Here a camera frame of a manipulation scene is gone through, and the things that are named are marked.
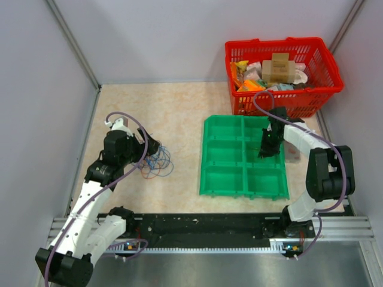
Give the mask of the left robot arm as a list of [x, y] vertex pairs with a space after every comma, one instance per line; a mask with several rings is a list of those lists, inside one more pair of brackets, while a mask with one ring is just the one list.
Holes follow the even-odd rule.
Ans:
[[80, 195], [58, 235], [48, 248], [41, 248], [35, 261], [45, 286], [86, 286], [94, 267], [119, 236], [135, 232], [131, 211], [115, 207], [96, 231], [92, 230], [101, 207], [117, 184], [152, 154], [154, 139], [129, 114], [118, 112], [115, 121], [105, 119], [109, 128], [104, 148], [87, 169]]

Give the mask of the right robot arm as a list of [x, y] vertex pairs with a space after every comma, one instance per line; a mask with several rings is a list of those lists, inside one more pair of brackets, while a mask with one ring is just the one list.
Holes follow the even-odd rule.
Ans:
[[342, 201], [355, 191], [354, 163], [351, 148], [337, 146], [310, 130], [300, 118], [290, 118], [285, 107], [266, 113], [269, 125], [263, 129], [259, 158], [273, 157], [280, 153], [285, 141], [307, 156], [308, 169], [305, 191], [292, 204], [282, 210], [279, 229], [291, 237], [311, 220], [314, 212], [328, 211], [318, 207], [326, 200]]

